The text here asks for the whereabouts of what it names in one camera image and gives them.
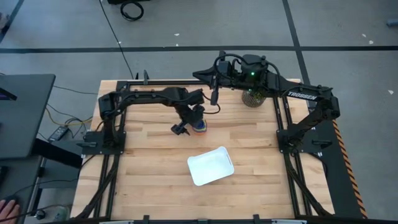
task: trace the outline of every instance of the black cable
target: black cable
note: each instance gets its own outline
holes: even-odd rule
[[[268,62],[268,61],[267,61],[267,64],[270,65],[272,68],[275,69],[275,72],[276,72],[276,74],[277,74],[277,76],[278,76],[278,78],[275,79],[275,87],[276,87],[277,90],[280,91],[280,72],[279,72],[279,69],[278,69],[278,67],[276,67],[275,64],[273,64],[273,63],[271,63],[271,62]]]
[[[46,137],[44,137],[44,135],[42,135],[42,133],[40,133],[40,132],[37,132],[37,134],[39,134],[42,138],[44,138],[44,140],[45,141],[47,141],[47,138]]]
[[[140,14],[137,17],[132,17],[130,16],[128,13],[124,12],[124,7],[126,7],[128,4],[134,4],[136,5],[140,10]],[[122,5],[120,6],[120,13],[122,14],[123,18],[127,21],[137,21],[139,19],[142,18],[142,16],[144,15],[144,8],[141,6],[141,4],[139,4],[136,1],[125,1],[124,3],[122,3]]]
[[[86,163],[88,162],[88,161],[90,161],[92,158],[94,158],[95,157],[95,155],[92,155],[90,158],[88,158],[82,165],[81,165],[81,168],[83,168],[85,165],[86,165]]]
[[[97,128],[95,129],[95,131],[98,131],[98,129],[100,128],[101,124],[103,124],[103,123],[104,123],[104,121],[101,121],[101,122],[98,124]]]
[[[76,137],[76,135],[79,133],[79,131],[81,130],[82,127],[84,127],[84,130],[87,130],[87,127],[86,127],[86,124],[82,120],[80,120],[79,118],[69,118],[68,120],[65,121],[65,126],[68,126],[68,124],[71,123],[72,121],[80,121],[81,122],[81,125],[80,125],[79,129],[76,131],[75,134],[73,134],[72,131],[70,131],[70,133],[72,135],[72,139],[74,139]]]
[[[237,55],[237,54],[224,54],[224,55],[218,56],[218,57],[214,60],[213,68],[215,69],[215,71],[216,71],[217,74],[219,74],[221,77],[226,78],[226,79],[229,79],[229,80],[232,80],[232,78],[231,78],[231,77],[227,77],[227,76],[221,74],[221,72],[218,70],[218,67],[217,67],[217,62],[218,62],[219,60],[221,60],[222,58],[225,58],[225,57],[235,57],[235,58],[238,58],[238,59],[241,60],[241,62],[244,62],[244,63],[247,64],[247,65],[254,65],[254,64],[257,63],[257,62],[248,63],[242,56]]]
[[[116,39],[116,42],[117,42],[118,45],[119,45],[120,52],[122,52],[123,59],[124,59],[124,61],[126,62],[127,68],[128,68],[129,71],[130,71],[131,79],[133,80],[133,79],[134,79],[134,75],[132,74],[132,71],[131,71],[131,68],[130,68],[129,63],[127,62],[126,56],[124,56],[124,52],[123,52],[122,46],[120,45],[120,41],[119,41],[118,37],[116,37],[116,34],[115,34],[114,31],[113,31],[111,22],[109,21],[108,16],[107,16],[106,13],[105,13],[105,9],[104,9],[104,6],[102,5],[101,0],[98,0],[98,1],[99,1],[99,4],[101,5],[102,12],[104,13],[105,19],[107,20],[107,22],[108,22],[108,24],[109,24],[109,27],[110,27],[111,30],[112,30],[112,33],[113,33],[113,35],[114,35],[114,38]]]
[[[82,91],[77,91],[77,90],[71,90],[71,89],[69,89],[69,88],[65,88],[65,87],[61,87],[61,86],[56,86],[56,85],[53,85],[53,87],[59,88],[59,89],[62,89],[62,90],[73,91],[73,92],[75,92],[75,93],[89,94],[89,95],[98,95],[98,93],[88,93],[88,92],[82,92]]]
[[[62,114],[62,115],[65,115],[65,116],[69,116],[69,117],[72,117],[72,118],[75,118],[75,119],[79,119],[79,118],[75,117],[74,115],[70,115],[70,114],[67,114],[67,113],[59,112],[57,109],[55,109],[55,108],[54,108],[53,106],[51,106],[49,103],[47,103],[47,106],[51,107],[51,109],[53,109],[55,112],[57,112],[57,113],[59,113],[59,114]]]
[[[203,94],[203,97],[206,98],[206,100],[211,101],[211,99],[208,98],[204,93],[202,93],[202,94]],[[203,113],[204,114],[218,114],[221,111],[221,107],[218,103],[217,103],[217,107],[218,107],[218,111],[216,111],[216,112],[203,112]]]
[[[90,160],[91,160],[92,158],[94,158],[94,157],[95,157],[95,155],[92,155],[90,158],[88,158],[88,159],[81,165],[80,170],[87,164],[88,161],[90,161]],[[15,195],[15,194],[17,194],[17,193],[19,193],[19,192],[21,192],[21,191],[23,191],[23,190],[25,190],[25,189],[28,189],[29,187],[34,187],[34,186],[39,185],[39,184],[46,184],[46,183],[51,183],[51,182],[73,182],[73,181],[76,181],[76,180],[78,180],[78,178],[75,178],[75,179],[72,179],[72,180],[49,180],[49,181],[38,182],[38,183],[35,183],[35,184],[31,184],[31,185],[29,185],[29,186],[23,187],[23,188],[17,190],[16,192],[14,192],[12,195]]]
[[[30,187],[34,187],[34,186],[39,185],[39,184],[46,184],[46,183],[51,183],[51,182],[73,182],[73,181],[76,181],[76,180],[78,180],[78,179],[75,178],[75,179],[72,179],[72,180],[49,180],[49,181],[44,181],[44,182],[38,182],[38,183],[35,183],[35,184],[31,184],[29,186],[23,187],[23,188],[17,190],[12,195],[16,195],[16,194],[18,194],[19,192],[21,192],[21,191],[23,191],[25,189],[28,189]]]
[[[238,63],[240,65],[242,65],[242,62],[240,62],[237,58],[235,58],[234,60],[232,60],[232,69],[235,69],[235,63]]]
[[[46,206],[46,207],[43,207],[43,208],[38,208],[36,210],[32,210],[32,211],[29,211],[29,212],[22,213],[20,215],[16,215],[14,217],[9,217],[9,218],[2,219],[2,220],[0,220],[0,222],[5,222],[5,221],[8,221],[8,220],[13,220],[15,218],[24,217],[26,215],[30,215],[30,214],[36,213],[36,212],[38,212],[40,210],[44,210],[44,209],[48,209],[48,208],[52,208],[52,207],[66,207],[66,206],[65,205],[49,205],[49,206]]]

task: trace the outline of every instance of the desk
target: desk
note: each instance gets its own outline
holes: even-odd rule
[[[114,91],[116,82],[102,81],[99,95]],[[211,95],[204,85],[185,87],[188,90],[203,88],[205,95]],[[151,220],[252,219],[253,214],[259,214],[260,218],[294,217],[284,159],[277,148],[272,99],[267,99],[259,108],[248,108],[241,102],[241,91],[223,88],[218,103],[219,114],[205,115],[208,132],[204,136],[174,135],[170,127],[178,123],[179,118],[173,108],[133,105],[127,109],[126,149],[119,163],[112,220],[141,220],[143,215],[150,215]],[[305,101],[289,98],[289,103],[294,123],[308,114]],[[205,108],[216,110],[208,101]],[[91,128],[95,129],[99,122],[97,105]],[[219,146],[227,148],[235,173],[195,186],[187,158]],[[80,172],[73,217],[96,192],[102,161],[103,156],[96,156]],[[333,213],[321,162],[303,154],[302,164],[308,188],[324,208]],[[300,194],[298,197],[303,211]]]

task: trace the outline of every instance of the white plastic tray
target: white plastic tray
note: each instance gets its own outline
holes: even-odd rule
[[[231,158],[223,146],[199,156],[189,157],[188,166],[196,186],[202,186],[234,173]]]

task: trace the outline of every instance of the person's hand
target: person's hand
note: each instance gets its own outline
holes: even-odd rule
[[[0,220],[11,218],[19,214],[19,205],[15,205],[14,200],[9,201],[7,205],[5,203],[5,200],[0,201]],[[15,224],[16,222],[17,219],[14,218],[12,220],[0,222],[0,224]]]

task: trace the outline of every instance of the table leg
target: table leg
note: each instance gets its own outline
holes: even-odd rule
[[[81,156],[75,153],[68,152],[40,139],[35,140],[32,153],[77,169],[80,169],[83,160]]]

